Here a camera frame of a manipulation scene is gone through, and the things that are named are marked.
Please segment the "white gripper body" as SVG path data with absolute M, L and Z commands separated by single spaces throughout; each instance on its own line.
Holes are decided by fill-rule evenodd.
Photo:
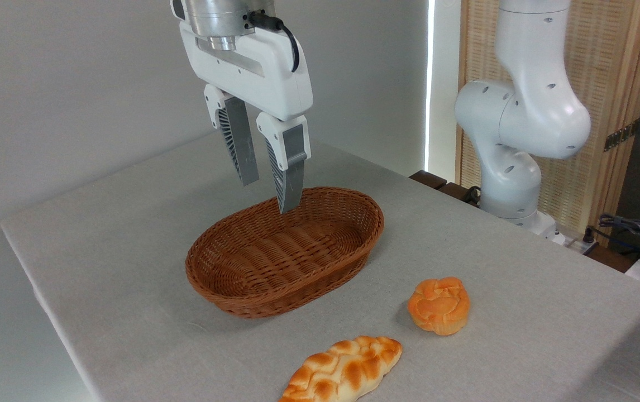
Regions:
M 205 37 L 195 35 L 187 21 L 179 22 L 188 61 L 199 79 L 281 121 L 304 114 L 313 105 L 312 82 L 304 51 L 292 71 L 292 44 L 284 31 L 254 28 L 239 17 L 242 36 L 234 37 L 234 50 L 216 50 Z

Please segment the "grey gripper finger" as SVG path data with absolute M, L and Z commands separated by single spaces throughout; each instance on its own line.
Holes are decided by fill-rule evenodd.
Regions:
M 304 163 L 312 155 L 304 116 L 283 122 L 266 112 L 256 119 L 266 147 L 281 214 L 296 208 L 304 188 Z
M 259 180 L 246 103 L 211 84 L 203 94 L 211 123 L 221 131 L 242 185 Z

